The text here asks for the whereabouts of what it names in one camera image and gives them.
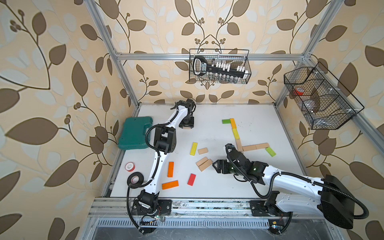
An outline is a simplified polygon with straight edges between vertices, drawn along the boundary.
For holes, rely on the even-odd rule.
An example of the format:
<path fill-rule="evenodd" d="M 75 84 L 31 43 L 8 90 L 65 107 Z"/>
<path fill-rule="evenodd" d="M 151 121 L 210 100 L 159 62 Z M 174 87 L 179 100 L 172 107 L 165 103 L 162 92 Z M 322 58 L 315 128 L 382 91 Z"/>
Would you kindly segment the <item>orange-yellow block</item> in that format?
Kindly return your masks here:
<path fill-rule="evenodd" d="M 235 120 L 233 118 L 231 118 L 230 122 L 231 122 L 232 129 L 236 129 L 237 126 L 236 126 Z"/>

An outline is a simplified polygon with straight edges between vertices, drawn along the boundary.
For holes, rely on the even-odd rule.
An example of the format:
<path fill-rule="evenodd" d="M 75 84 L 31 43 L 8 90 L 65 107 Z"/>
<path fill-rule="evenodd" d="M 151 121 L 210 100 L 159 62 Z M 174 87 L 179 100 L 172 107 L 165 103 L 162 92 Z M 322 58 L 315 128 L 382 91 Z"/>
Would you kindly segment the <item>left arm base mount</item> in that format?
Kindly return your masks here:
<path fill-rule="evenodd" d="M 138 215 L 138 216 L 144 216 L 144 215 L 150 215 L 150 216 L 155 216 L 155 215 L 160 215 L 160 216 L 168 216 L 171 214 L 172 211 L 172 200 L 163 200 L 160 199 L 155 203 L 154 208 L 145 208 L 139 204 L 138 200 L 134 200 L 133 206 L 132 206 L 132 211 L 133 215 Z"/>

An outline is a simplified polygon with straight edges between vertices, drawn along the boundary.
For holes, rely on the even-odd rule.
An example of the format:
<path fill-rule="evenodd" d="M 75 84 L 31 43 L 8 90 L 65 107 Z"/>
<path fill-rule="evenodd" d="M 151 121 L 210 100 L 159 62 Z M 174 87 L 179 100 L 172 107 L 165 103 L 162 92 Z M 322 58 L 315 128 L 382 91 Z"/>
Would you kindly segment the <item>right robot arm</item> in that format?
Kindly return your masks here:
<path fill-rule="evenodd" d="M 325 218 L 333 225 L 351 230 L 354 220 L 369 216 L 368 208 L 332 175 L 325 178 L 302 176 L 259 161 L 250 161 L 234 145 L 225 146 L 226 159 L 213 168 L 219 174 L 242 176 L 258 200 L 251 201 L 253 216 L 288 217 L 304 213 Z"/>

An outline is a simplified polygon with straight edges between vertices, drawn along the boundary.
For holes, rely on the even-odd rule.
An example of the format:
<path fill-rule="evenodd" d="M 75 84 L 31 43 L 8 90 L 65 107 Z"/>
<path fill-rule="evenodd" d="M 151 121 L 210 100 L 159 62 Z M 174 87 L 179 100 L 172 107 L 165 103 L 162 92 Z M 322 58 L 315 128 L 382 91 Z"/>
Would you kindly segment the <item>light green block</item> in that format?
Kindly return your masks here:
<path fill-rule="evenodd" d="M 275 151 L 271 147 L 266 148 L 266 151 L 271 157 L 276 156 Z"/>

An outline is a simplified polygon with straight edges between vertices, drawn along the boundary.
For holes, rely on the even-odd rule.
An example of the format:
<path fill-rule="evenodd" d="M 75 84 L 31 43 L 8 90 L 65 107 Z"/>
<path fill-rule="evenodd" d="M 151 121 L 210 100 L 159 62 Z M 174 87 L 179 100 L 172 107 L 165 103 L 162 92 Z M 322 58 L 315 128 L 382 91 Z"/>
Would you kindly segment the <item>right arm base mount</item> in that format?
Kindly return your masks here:
<path fill-rule="evenodd" d="M 250 201 L 250 209 L 253 217 L 289 217 L 290 212 L 283 212 L 277 207 L 277 202 L 274 200 Z"/>

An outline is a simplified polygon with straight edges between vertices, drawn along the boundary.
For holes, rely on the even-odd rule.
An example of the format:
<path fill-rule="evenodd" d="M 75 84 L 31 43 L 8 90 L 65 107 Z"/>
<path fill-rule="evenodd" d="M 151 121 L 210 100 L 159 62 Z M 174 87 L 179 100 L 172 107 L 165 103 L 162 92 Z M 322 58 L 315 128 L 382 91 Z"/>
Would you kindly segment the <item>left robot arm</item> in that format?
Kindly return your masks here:
<path fill-rule="evenodd" d="M 146 183 L 143 180 L 133 183 L 130 178 L 127 179 L 128 188 L 143 188 L 137 196 L 138 209 L 143 208 L 153 212 L 158 208 L 160 174 L 167 157 L 176 148 L 177 127 L 182 129 L 194 127 L 193 113 L 196 109 L 194 100 L 178 101 L 172 109 L 175 111 L 165 123 L 150 127 L 145 135 L 147 146 L 155 151 L 149 179 Z"/>

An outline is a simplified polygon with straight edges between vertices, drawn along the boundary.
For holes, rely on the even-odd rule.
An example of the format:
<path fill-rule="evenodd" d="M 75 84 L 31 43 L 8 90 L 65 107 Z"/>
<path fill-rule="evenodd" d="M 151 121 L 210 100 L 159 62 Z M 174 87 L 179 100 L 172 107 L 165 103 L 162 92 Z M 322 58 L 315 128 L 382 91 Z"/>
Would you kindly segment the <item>yellow block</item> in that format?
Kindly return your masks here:
<path fill-rule="evenodd" d="M 236 140 L 239 140 L 240 139 L 240 136 L 239 136 L 239 133 L 238 133 L 238 130 L 237 129 L 232 129 L 233 131 L 233 134 L 234 134 L 234 137 Z"/>
<path fill-rule="evenodd" d="M 190 151 L 190 155 L 191 156 L 195 156 L 196 155 L 197 147 L 198 147 L 198 143 L 193 142 L 192 147 L 191 147 L 191 151 Z"/>

